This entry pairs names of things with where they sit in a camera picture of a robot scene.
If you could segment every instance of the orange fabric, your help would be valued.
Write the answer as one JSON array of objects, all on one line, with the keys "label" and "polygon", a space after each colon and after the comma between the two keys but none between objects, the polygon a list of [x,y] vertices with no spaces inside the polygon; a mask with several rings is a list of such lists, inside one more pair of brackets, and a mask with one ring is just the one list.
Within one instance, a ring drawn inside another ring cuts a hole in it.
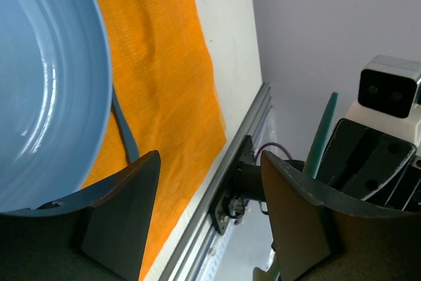
[{"label": "orange fabric", "polygon": [[[142,153],[158,149],[161,177],[140,278],[225,144],[209,57],[194,0],[98,0],[114,86]],[[126,166],[116,121],[85,186]]]}]

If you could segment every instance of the white camera housing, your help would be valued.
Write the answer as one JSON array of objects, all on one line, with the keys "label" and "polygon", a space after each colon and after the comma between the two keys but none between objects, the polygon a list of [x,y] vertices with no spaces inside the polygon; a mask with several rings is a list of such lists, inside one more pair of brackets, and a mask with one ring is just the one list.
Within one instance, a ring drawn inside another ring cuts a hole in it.
[{"label": "white camera housing", "polygon": [[420,86],[421,63],[378,55],[361,72],[359,100],[346,118],[408,141],[420,152]]}]

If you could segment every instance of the white wall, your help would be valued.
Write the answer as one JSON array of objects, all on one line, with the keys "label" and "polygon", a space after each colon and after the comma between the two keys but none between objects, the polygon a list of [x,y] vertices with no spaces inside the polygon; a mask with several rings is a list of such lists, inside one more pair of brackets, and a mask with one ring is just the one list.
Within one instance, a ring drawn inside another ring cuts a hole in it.
[{"label": "white wall", "polygon": [[421,0],[254,0],[263,78],[278,140],[305,159],[332,91],[337,117],[377,54],[421,61]]}]

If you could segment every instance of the black bracket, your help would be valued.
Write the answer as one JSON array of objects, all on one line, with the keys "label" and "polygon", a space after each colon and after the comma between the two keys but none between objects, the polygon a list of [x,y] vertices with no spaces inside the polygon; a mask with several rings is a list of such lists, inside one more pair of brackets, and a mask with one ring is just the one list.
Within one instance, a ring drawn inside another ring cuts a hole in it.
[{"label": "black bracket", "polygon": [[224,234],[231,219],[239,219],[245,212],[245,200],[235,190],[234,179],[247,170],[257,170],[260,180],[260,188],[263,191],[260,179],[260,167],[253,166],[254,150],[251,136],[246,136],[239,146],[228,171],[225,173],[222,182],[209,207],[212,223],[220,234]]},{"label": "black bracket", "polygon": [[323,157],[317,180],[373,204],[421,211],[416,192],[421,164],[415,145],[342,119]]}]

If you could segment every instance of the camera lens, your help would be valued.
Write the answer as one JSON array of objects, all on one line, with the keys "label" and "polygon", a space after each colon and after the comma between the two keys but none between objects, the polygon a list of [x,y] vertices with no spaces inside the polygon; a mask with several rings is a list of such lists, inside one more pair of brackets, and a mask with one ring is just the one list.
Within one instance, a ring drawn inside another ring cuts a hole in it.
[{"label": "camera lens", "polygon": [[400,92],[394,92],[391,94],[390,98],[394,101],[394,102],[400,102],[403,99],[402,93]]},{"label": "camera lens", "polygon": [[370,95],[377,95],[379,92],[379,88],[377,88],[376,86],[369,86],[368,87],[368,93]]}]

